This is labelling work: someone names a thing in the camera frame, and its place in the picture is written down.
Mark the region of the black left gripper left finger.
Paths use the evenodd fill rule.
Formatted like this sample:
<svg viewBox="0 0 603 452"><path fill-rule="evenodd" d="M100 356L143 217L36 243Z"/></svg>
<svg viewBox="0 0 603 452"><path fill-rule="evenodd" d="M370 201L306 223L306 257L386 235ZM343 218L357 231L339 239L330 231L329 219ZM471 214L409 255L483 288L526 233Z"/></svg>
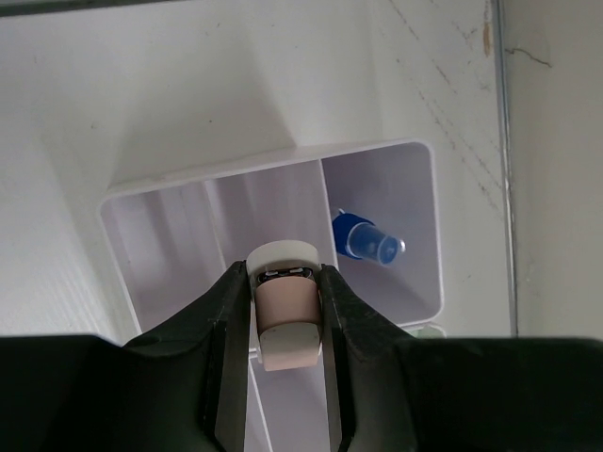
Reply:
<svg viewBox="0 0 603 452"><path fill-rule="evenodd" d="M246 267L117 346L93 335L1 341L5 451L240 451L250 335Z"/></svg>

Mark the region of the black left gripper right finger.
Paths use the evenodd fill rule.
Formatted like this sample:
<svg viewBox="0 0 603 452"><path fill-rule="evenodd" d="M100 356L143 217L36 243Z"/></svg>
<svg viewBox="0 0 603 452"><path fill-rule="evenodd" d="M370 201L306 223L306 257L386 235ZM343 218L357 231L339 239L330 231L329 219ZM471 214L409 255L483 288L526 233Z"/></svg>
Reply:
<svg viewBox="0 0 603 452"><path fill-rule="evenodd" d="M602 344L416 338L318 276L333 451L598 451Z"/></svg>

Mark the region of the green highlighter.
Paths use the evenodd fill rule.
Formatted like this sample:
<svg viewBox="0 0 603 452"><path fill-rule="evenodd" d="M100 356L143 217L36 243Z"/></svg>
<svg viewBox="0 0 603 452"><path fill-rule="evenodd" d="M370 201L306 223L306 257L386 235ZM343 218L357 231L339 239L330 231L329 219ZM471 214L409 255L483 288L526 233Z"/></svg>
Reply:
<svg viewBox="0 0 603 452"><path fill-rule="evenodd" d="M426 324L420 327L417 327L412 331L412 335L416 338L433 338L433 339L443 339L446 338L446 333L442 328L438 325Z"/></svg>

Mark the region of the clear bottle blue cap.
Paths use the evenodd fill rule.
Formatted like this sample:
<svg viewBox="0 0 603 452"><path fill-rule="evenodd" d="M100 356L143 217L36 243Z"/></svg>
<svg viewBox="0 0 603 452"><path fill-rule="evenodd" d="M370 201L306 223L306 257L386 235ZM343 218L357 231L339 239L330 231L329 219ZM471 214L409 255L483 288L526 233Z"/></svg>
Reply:
<svg viewBox="0 0 603 452"><path fill-rule="evenodd" d="M332 207L330 214L338 255L390 266L406 252L404 240L383 231L370 219L337 207Z"/></svg>

